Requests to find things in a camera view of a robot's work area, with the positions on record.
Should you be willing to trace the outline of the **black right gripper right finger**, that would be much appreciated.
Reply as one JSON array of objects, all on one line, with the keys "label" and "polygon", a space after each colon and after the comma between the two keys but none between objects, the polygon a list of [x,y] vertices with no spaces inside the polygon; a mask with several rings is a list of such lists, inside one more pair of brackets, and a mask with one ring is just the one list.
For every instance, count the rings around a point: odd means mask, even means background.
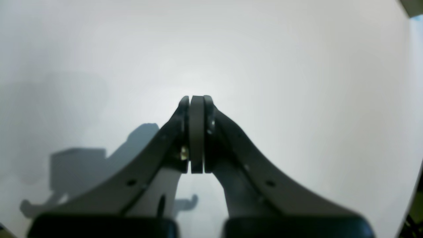
[{"label": "black right gripper right finger", "polygon": [[197,172],[224,189],[224,238],[374,238],[370,224],[273,165],[210,96],[197,97]]}]

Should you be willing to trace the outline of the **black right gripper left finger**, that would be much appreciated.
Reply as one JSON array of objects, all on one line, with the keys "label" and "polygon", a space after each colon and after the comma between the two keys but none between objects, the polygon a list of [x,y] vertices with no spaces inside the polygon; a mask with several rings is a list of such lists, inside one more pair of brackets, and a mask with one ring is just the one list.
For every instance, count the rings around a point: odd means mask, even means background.
[{"label": "black right gripper left finger", "polygon": [[35,218],[29,238],[179,238],[171,218],[177,185],[188,171],[189,97],[117,174]]}]

